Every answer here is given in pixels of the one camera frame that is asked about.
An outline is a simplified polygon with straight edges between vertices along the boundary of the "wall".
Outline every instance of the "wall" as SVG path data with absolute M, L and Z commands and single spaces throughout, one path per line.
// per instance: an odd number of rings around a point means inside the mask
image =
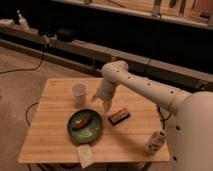
M 1 0 L 0 17 L 17 22 L 17 9 L 37 29 L 72 28 L 78 39 L 213 73 L 213 31 L 210 30 L 50 0 Z

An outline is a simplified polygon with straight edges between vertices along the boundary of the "green plate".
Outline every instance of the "green plate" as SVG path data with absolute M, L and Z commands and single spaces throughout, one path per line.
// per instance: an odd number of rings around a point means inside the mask
M 72 129 L 77 122 L 88 116 L 92 117 L 91 122 L 78 130 Z M 101 135 L 103 129 L 102 119 L 96 111 L 83 109 L 71 116 L 67 129 L 74 144 L 87 144 L 95 141 Z

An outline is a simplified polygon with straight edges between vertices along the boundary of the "floor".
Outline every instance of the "floor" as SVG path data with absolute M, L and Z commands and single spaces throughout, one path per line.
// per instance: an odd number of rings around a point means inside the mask
M 0 47 L 0 72 L 32 68 L 39 63 L 39 59 L 23 53 Z M 62 77 L 91 77 L 85 73 L 74 71 L 49 62 L 44 62 L 37 71 L 15 72 L 0 75 L 0 171 L 27 171 L 26 164 L 17 163 L 17 158 L 24 142 L 28 126 L 25 111 L 32 103 L 38 102 L 43 86 L 48 78 Z M 35 108 L 29 111 L 32 118 Z M 175 118 L 166 124 L 170 152 L 172 153 L 173 128 Z M 143 164 L 111 164 L 109 171 L 140 170 Z M 150 171 L 170 171 L 170 162 L 155 163 Z M 32 164 L 32 171 L 40 170 Z M 107 164 L 96 164 L 86 171 L 105 171 Z M 54 170 L 65 170 L 54 165 Z M 81 170 L 80 166 L 73 171 Z

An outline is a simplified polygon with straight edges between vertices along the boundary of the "wooden shelf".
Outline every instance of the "wooden shelf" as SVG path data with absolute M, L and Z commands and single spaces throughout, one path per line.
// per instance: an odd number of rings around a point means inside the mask
M 85 5 L 83 0 L 53 0 L 56 2 L 61 2 L 61 3 L 67 3 L 67 4 L 72 4 L 72 5 L 78 5 L 78 6 L 84 6 L 87 8 L 94 8 L 94 9 L 100 9 L 100 10 L 105 10 L 105 11 L 110 11 L 110 12 L 116 12 L 120 14 L 127 14 L 127 15 L 132 15 L 132 16 L 137 16 L 137 17 L 143 17 L 143 18 L 148 18 L 152 20 L 159 20 L 159 21 L 164 21 L 164 22 L 170 22 L 170 23 L 175 23 L 175 24 L 180 24 L 180 25 L 186 25 L 186 26 L 191 26 L 191 27 L 196 27 L 196 28 L 201 28 L 201 29 L 207 29 L 207 30 L 213 30 L 213 27 L 208 26 L 206 23 L 202 22 L 197 22 L 191 20 L 189 17 L 187 17 L 188 11 L 190 9 L 191 3 L 187 1 L 186 4 L 186 12 L 184 13 L 184 17 L 179 15 L 179 8 L 180 8 L 180 3 L 176 4 L 177 7 L 175 7 L 173 10 L 168 8 L 168 1 L 163 1 L 162 3 L 162 9 L 161 9 L 161 17 L 152 17 L 151 15 L 151 9 L 152 9 L 152 4 L 150 3 L 152 1 L 149 1 L 149 3 L 145 3 L 146 0 L 142 1 L 140 7 L 137 7 L 138 5 L 132 5 L 130 6 L 129 1 L 127 2 L 126 0 L 117 0 L 118 2 L 125 2 L 127 5 L 127 8 L 122 8 L 118 7 L 115 4 L 105 2 L 104 0 L 94 0 L 93 3 L 90 3 L 89 5 Z

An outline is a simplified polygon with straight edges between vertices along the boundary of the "paper cup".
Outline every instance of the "paper cup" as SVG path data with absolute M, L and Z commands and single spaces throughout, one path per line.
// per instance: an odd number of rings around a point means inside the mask
M 86 97 L 86 86 L 84 84 L 76 84 L 72 87 L 72 94 L 74 96 L 76 105 L 83 105 Z

